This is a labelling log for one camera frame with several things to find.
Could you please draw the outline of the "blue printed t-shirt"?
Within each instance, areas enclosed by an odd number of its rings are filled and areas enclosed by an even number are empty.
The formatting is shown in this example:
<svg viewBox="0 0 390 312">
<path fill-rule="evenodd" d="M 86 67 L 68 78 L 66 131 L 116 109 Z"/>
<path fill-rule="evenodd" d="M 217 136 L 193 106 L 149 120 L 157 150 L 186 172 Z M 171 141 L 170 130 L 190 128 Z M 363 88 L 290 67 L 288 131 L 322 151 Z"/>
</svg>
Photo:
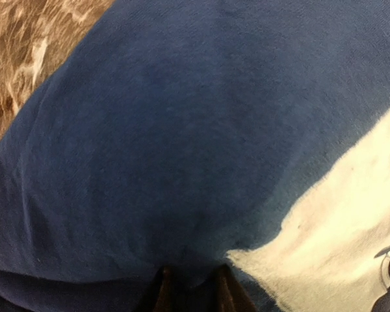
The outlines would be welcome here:
<svg viewBox="0 0 390 312">
<path fill-rule="evenodd" d="M 390 1 L 115 1 L 0 140 L 0 311 L 211 311 L 230 250 L 390 108 Z"/>
</svg>

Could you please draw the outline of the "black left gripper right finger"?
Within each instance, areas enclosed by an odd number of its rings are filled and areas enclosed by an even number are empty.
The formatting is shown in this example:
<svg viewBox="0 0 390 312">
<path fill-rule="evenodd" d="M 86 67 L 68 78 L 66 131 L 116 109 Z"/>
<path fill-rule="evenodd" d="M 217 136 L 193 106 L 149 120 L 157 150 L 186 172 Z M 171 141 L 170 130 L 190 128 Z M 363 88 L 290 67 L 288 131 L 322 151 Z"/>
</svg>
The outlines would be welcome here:
<svg viewBox="0 0 390 312">
<path fill-rule="evenodd" d="M 254 303 L 227 265 L 222 265 L 214 271 L 213 281 L 215 294 L 211 311 L 257 311 Z"/>
</svg>

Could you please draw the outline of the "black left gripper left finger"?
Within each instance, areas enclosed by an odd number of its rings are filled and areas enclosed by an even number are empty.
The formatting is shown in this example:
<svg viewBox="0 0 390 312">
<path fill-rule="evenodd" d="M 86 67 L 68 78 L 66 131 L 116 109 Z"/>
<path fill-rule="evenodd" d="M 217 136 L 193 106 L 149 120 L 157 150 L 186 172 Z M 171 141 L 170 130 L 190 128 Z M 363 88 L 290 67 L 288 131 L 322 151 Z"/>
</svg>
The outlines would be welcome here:
<svg viewBox="0 0 390 312">
<path fill-rule="evenodd" d="M 137 305 L 138 312 L 176 311 L 174 276 L 169 266 L 162 266 Z"/>
</svg>

